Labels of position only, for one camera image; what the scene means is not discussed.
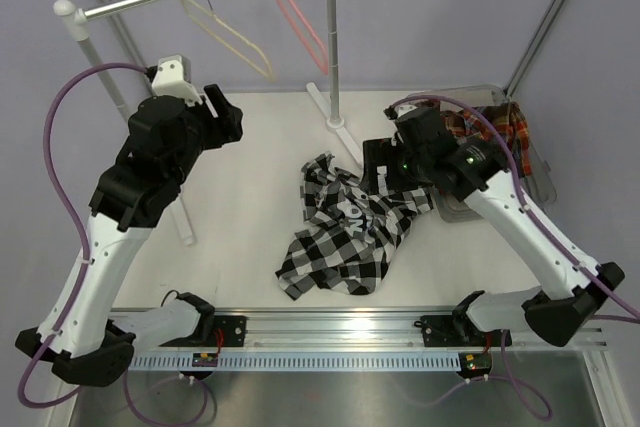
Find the red orange plaid shirt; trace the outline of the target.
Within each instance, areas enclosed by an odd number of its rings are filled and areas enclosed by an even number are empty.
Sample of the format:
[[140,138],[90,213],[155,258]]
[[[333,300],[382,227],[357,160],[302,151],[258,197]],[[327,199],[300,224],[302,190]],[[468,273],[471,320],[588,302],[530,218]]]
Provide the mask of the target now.
[[[499,106],[475,107],[497,131],[510,149],[520,177],[531,176],[533,171],[529,156],[530,132],[526,117],[516,102],[503,103]],[[446,128],[459,141],[472,137],[496,143],[493,133],[481,120],[461,110],[458,112],[442,110],[440,116]]]

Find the black white checkered shirt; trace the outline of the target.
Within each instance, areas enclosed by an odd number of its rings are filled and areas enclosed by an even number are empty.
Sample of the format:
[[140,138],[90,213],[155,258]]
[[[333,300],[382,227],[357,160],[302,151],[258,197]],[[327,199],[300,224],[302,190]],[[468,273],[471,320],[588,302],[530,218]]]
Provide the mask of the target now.
[[424,188],[368,194],[354,173],[325,152],[301,168],[305,228],[296,232],[275,276],[293,301],[317,288],[350,296],[374,293],[412,223],[432,210]]

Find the wooden hanger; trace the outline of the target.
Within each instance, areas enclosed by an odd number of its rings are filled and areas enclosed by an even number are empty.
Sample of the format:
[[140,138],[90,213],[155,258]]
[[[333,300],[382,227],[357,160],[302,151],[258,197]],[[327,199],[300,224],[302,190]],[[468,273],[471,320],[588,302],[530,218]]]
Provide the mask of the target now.
[[211,0],[206,0],[206,5],[196,0],[180,0],[180,4],[187,18],[208,36],[263,78],[270,82],[276,80],[276,73],[265,52],[220,18],[213,9]]

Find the pink hanger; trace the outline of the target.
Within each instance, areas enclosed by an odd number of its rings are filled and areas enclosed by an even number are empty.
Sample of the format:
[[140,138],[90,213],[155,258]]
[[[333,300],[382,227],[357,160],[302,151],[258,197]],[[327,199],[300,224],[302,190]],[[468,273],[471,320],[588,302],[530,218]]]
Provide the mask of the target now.
[[327,75],[329,73],[328,50],[311,22],[295,0],[275,0],[275,2],[295,37],[302,44],[320,73]]

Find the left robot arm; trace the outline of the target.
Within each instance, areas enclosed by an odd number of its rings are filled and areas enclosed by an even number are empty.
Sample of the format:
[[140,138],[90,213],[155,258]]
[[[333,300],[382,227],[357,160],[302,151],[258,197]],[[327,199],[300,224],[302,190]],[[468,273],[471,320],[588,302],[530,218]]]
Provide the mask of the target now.
[[53,374],[68,384],[106,387],[137,354],[178,339],[201,346],[213,338],[215,309],[191,293],[126,320],[109,314],[129,267],[198,157],[239,141],[242,117],[216,84],[205,86],[194,105],[171,95],[139,105],[89,203],[89,245],[49,317],[18,334],[20,351],[51,363]]

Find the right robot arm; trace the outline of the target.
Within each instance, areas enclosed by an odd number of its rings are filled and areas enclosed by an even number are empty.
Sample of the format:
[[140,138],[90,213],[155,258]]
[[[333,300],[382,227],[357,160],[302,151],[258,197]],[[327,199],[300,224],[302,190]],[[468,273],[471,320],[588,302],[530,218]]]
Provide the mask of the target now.
[[474,344],[488,332],[529,330],[566,346],[624,280],[622,269],[586,254],[549,220],[522,189],[500,139],[458,141],[431,107],[397,104],[385,114],[394,136],[363,144],[368,191],[434,185],[486,220],[539,282],[524,291],[468,295],[452,312],[456,338]]

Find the grey plastic bin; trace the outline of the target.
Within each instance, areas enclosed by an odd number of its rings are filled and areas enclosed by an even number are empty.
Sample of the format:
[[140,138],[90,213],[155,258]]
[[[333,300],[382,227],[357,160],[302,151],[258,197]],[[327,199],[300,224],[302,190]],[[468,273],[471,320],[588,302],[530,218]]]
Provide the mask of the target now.
[[[499,106],[510,101],[503,90],[492,84],[480,84],[454,88],[428,89],[410,93],[410,96],[428,94],[436,96],[452,97],[463,101],[474,109],[481,107]],[[538,152],[530,143],[528,149],[532,174],[521,177],[521,185],[529,197],[544,209],[557,199],[556,189],[549,177],[548,164],[540,158]],[[449,194],[440,193],[435,187],[430,188],[434,206],[441,219],[448,223],[470,222],[480,219],[480,215],[470,209],[466,204],[458,202]]]

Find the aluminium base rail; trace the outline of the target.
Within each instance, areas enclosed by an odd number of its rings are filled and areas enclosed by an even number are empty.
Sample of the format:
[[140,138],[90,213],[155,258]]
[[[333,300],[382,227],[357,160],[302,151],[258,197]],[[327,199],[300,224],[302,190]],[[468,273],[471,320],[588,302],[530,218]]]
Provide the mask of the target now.
[[394,308],[218,308],[225,350],[480,350],[443,329],[450,310]]

